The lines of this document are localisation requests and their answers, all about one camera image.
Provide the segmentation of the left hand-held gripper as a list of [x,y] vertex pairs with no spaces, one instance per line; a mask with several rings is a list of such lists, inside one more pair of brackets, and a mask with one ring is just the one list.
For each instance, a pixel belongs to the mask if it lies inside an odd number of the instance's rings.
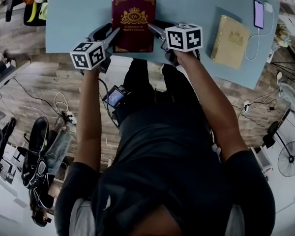
[[111,28],[112,23],[98,27],[70,52],[70,57],[76,69],[97,69],[101,73],[107,73],[112,55],[108,49],[112,46],[120,31],[120,28],[117,28],[107,35]]

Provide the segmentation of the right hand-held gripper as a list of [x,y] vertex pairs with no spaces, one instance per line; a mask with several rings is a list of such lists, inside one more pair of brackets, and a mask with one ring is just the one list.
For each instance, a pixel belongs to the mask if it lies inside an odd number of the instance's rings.
[[162,49],[169,63],[177,67],[179,62],[174,50],[184,53],[192,52],[200,59],[199,49],[203,47],[203,28],[195,24],[178,24],[167,21],[155,20],[149,23],[148,29],[155,38],[164,40]]

